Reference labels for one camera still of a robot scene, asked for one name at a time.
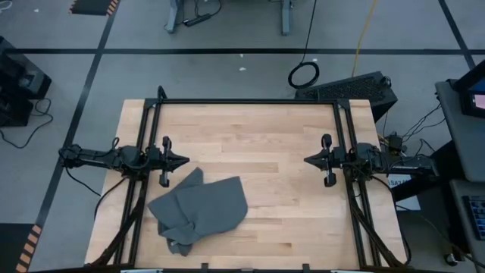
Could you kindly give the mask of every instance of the concrete floor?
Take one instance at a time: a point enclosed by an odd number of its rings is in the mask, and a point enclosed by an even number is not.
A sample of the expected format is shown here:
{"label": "concrete floor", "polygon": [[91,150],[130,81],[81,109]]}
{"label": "concrete floor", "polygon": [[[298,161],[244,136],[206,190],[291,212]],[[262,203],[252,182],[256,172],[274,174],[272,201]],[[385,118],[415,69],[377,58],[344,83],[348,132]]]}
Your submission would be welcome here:
{"label": "concrete floor", "polygon": [[[309,47],[354,49],[371,0],[318,0]],[[470,49],[485,49],[483,0],[448,0],[452,16]],[[96,49],[107,18],[69,15],[65,0],[15,0],[0,14],[0,36],[19,49]],[[214,5],[207,3],[208,8]],[[107,49],[304,48],[312,0],[299,0],[293,9],[292,32],[280,35],[280,5],[262,0],[226,0],[220,14],[196,27],[181,26],[168,35],[168,1],[122,0],[106,43]],[[186,16],[193,16],[187,1]],[[459,49],[437,0],[380,1],[363,40],[364,49]],[[0,222],[33,223],[44,199],[86,75],[90,54],[27,56],[51,78],[48,97],[55,119],[17,150],[0,142]],[[103,55],[89,90],[74,142],[107,149],[114,137],[123,100],[155,96],[162,85],[171,98],[292,98],[288,73],[301,55]],[[321,67],[319,83],[350,77],[353,55],[307,55]],[[475,55],[476,63],[485,56]],[[393,81],[399,98],[389,112],[386,133],[404,133],[436,107],[434,83],[460,77],[468,70],[463,55],[362,55],[358,73],[382,71]],[[300,73],[300,80],[305,80]],[[437,112],[430,124],[443,118]],[[6,129],[22,143],[42,118],[28,127]],[[382,132],[382,121],[377,123]],[[408,141],[412,154],[419,139],[438,148],[450,140],[446,124],[423,130]],[[74,176],[101,191],[105,172],[73,170]],[[63,174],[48,214],[30,270],[81,266],[89,243],[97,196]],[[469,263],[447,266],[436,238],[419,221],[400,217],[409,237],[416,268],[470,271]]]}

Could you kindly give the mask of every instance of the table leg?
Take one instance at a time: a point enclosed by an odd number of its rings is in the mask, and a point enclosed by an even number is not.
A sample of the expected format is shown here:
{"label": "table leg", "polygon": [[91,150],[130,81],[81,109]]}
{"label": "table leg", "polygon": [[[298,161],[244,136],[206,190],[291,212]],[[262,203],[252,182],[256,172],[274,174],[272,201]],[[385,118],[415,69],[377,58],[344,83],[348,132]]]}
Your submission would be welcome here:
{"label": "table leg", "polygon": [[282,28],[281,34],[283,36],[287,36],[289,34],[289,25],[290,25],[290,9],[291,9],[291,0],[283,0],[281,2],[281,19],[282,19]]}
{"label": "table leg", "polygon": [[167,25],[165,26],[165,30],[170,34],[175,31],[179,8],[183,8],[183,0],[170,0],[170,13],[168,15]]}

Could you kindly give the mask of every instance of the keyboard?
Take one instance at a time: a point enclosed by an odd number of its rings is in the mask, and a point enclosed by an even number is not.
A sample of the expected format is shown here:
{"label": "keyboard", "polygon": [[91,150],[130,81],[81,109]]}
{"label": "keyboard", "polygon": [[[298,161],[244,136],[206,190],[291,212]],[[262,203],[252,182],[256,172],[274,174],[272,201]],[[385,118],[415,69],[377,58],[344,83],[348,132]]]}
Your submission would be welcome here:
{"label": "keyboard", "polygon": [[485,240],[485,196],[463,196],[471,226],[478,240]]}

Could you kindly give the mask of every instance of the black metal frame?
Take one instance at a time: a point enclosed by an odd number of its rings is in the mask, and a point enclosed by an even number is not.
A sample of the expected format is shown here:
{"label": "black metal frame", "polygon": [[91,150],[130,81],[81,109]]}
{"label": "black metal frame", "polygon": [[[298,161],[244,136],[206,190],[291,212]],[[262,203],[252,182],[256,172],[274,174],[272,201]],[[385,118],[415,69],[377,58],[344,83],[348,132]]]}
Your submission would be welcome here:
{"label": "black metal frame", "polygon": [[[343,108],[345,115],[346,115],[346,122],[348,124],[348,129],[349,129],[349,136],[350,136],[350,141],[351,141],[351,147],[356,148],[357,146],[357,136],[355,135],[355,128],[353,124],[353,119],[352,119],[352,113],[350,111],[350,104],[349,100],[342,100],[342,99],[328,99],[328,100],[323,100],[323,101],[311,101],[311,100],[294,100],[294,99],[167,99],[165,96],[161,102],[159,102],[157,99],[146,99],[145,104],[143,107],[143,113],[142,113],[142,120],[140,123],[140,131],[138,135],[138,140],[136,143],[136,146],[138,148],[142,148],[142,143],[143,139],[145,136],[145,130],[146,130],[146,124],[148,122],[148,115],[149,115],[149,109],[155,105],[155,113],[154,113],[154,118],[152,122],[152,129],[150,133],[150,140],[149,143],[154,143],[157,129],[158,129],[158,121],[159,121],[159,116],[160,116],[160,110],[161,110],[161,105],[163,104],[309,104],[309,105],[332,105],[333,107],[333,114],[334,114],[334,119],[335,119],[335,125],[336,125],[336,130],[337,130],[337,135],[338,135],[338,140],[339,144],[344,147],[344,150],[346,150],[346,141],[343,133],[343,125],[342,125],[342,119],[340,117],[340,107]],[[142,180],[142,186],[140,188],[140,194],[139,198],[143,200],[143,203],[146,199],[146,191],[148,188],[148,179],[149,179],[149,174],[146,175],[146,179]],[[125,205],[124,205],[124,213],[123,213],[123,218],[121,220],[121,225],[123,226],[126,223],[127,216],[129,215],[129,211],[131,209],[131,205],[133,202],[133,196],[134,196],[134,188],[135,188],[136,182],[134,180],[130,181],[130,185],[128,186],[127,190],[127,198],[125,200]],[[362,207],[363,207],[363,214],[365,215],[366,221],[369,223],[371,227],[373,227],[373,221],[372,221],[372,214],[371,214],[371,207],[369,204],[369,199],[368,199],[368,194],[367,194],[367,189],[365,186],[365,181],[361,180],[358,183],[360,187],[360,193],[362,196]],[[346,188],[347,188],[347,196],[349,198],[349,204],[351,205],[351,202],[356,202],[355,200],[355,193],[353,190],[353,185],[352,185],[352,180],[347,177],[346,175]],[[129,254],[129,259],[128,263],[129,264],[134,264],[135,259],[136,259],[136,251],[138,247],[138,242],[139,242],[139,233],[140,233],[140,228],[141,228],[141,223],[142,223],[142,214],[143,214],[143,209],[139,212],[141,215],[139,218],[137,218],[136,223],[135,223],[135,228],[133,230],[133,239],[131,242],[131,247],[130,247],[130,254]],[[361,237],[361,229],[360,229],[360,224],[359,220],[352,215],[352,227],[354,231],[354,236],[355,236],[355,245],[357,248],[357,255],[358,255],[358,263],[360,268],[364,268],[367,266],[366,260],[365,260],[365,250],[364,250],[364,244],[362,242],[362,237]],[[380,255],[379,252],[375,246],[375,243],[373,241],[370,242],[371,245],[371,254],[372,254],[372,260],[373,260],[373,265],[375,266],[381,266],[380,263]],[[120,246],[117,249],[116,256],[114,259],[114,264],[120,264],[121,261],[121,256],[123,254],[123,248],[124,244],[123,242],[120,243]]]}
{"label": "black metal frame", "polygon": [[[342,108],[346,115],[346,122],[348,124],[349,130],[349,138],[351,142],[352,149],[357,147],[357,137],[355,135],[355,128],[352,119],[352,113],[350,109],[350,103],[348,99],[328,99],[324,101],[313,101],[313,100],[294,100],[294,99],[168,99],[166,95],[162,94],[162,99],[146,99],[143,112],[142,112],[142,119],[140,121],[139,133],[138,138],[136,141],[136,146],[139,149],[142,149],[143,140],[145,139],[146,135],[146,128],[148,123],[148,116],[149,111],[151,108],[155,106],[155,113],[152,120],[152,128],[149,137],[149,144],[155,144],[155,138],[157,135],[158,130],[158,122],[160,119],[160,112],[161,107],[164,104],[278,104],[278,105],[332,105],[333,107],[333,114],[336,124],[336,131],[339,140],[339,145],[346,150],[346,141],[343,133],[343,124],[342,119],[340,117],[340,109]],[[96,260],[91,265],[88,265],[88,268],[71,268],[71,269],[64,269],[60,270],[62,272],[76,272],[76,271],[100,271],[100,272],[111,272],[111,271],[119,271],[120,269],[133,269],[136,261],[136,254],[138,250],[139,244],[139,235],[141,231],[142,225],[142,216],[143,210],[145,207],[146,201],[146,194],[148,190],[148,182],[149,182],[149,172],[147,171],[146,175],[143,176],[141,180],[141,187],[139,190],[139,197],[136,201],[136,205],[132,211],[132,204],[133,204],[133,197],[135,196],[135,188],[136,188],[136,180],[131,179],[130,184],[128,185],[127,189],[127,197],[124,203],[124,210],[121,220],[121,230],[118,232],[117,236],[111,242],[109,248],[111,248],[111,254],[109,256],[102,256],[100,259]],[[373,229],[373,221],[371,215],[371,207],[369,204],[368,193],[365,186],[365,181],[358,181],[358,186],[360,188],[360,193],[362,196],[362,208],[361,210],[355,198],[355,193],[353,189],[353,178],[350,177],[350,169],[349,167],[343,167],[343,173],[345,176],[345,183],[346,183],[346,191],[349,201],[349,208],[351,210],[351,219],[352,219],[352,228],[355,237],[355,247],[357,250],[358,256],[358,263],[359,268],[361,270],[372,270],[374,272],[388,272],[388,271],[396,271],[396,272],[431,272],[431,271],[421,271],[415,270],[410,268],[386,268],[382,267],[380,263],[380,254],[379,250],[377,249],[376,245],[379,243],[381,245],[381,249],[384,248],[385,253],[390,253],[388,249],[386,249],[385,244],[383,244],[382,240],[378,237]],[[130,229],[131,225],[135,224],[133,229],[133,238],[131,241],[130,246],[130,253],[128,258],[128,263],[121,263],[121,257],[123,255],[124,249],[124,240],[126,237],[126,233]],[[370,238],[374,238],[370,241],[371,246],[371,255],[373,260],[373,265],[368,265],[365,258],[365,249],[364,244],[362,242],[361,236],[361,225],[362,227],[370,234]],[[111,258],[112,253],[114,252],[114,248],[116,253],[114,254],[114,262],[113,265],[106,265],[108,260]],[[164,272],[227,272],[228,270],[223,269],[208,269],[207,264],[201,264],[201,269],[175,269],[175,268],[168,268],[164,269]],[[252,270],[253,272],[330,272],[330,270],[311,270],[308,264],[302,265],[302,270]]]}

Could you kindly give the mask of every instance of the gray towel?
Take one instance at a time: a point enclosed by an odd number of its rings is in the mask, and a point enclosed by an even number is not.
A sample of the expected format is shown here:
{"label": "gray towel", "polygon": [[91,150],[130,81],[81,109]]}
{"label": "gray towel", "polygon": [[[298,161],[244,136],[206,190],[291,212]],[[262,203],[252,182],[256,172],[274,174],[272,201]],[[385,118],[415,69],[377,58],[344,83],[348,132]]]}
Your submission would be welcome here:
{"label": "gray towel", "polygon": [[234,229],[248,205],[239,177],[203,184],[197,168],[169,193],[148,204],[159,220],[158,233],[167,238],[172,253],[186,256],[192,244],[205,236]]}

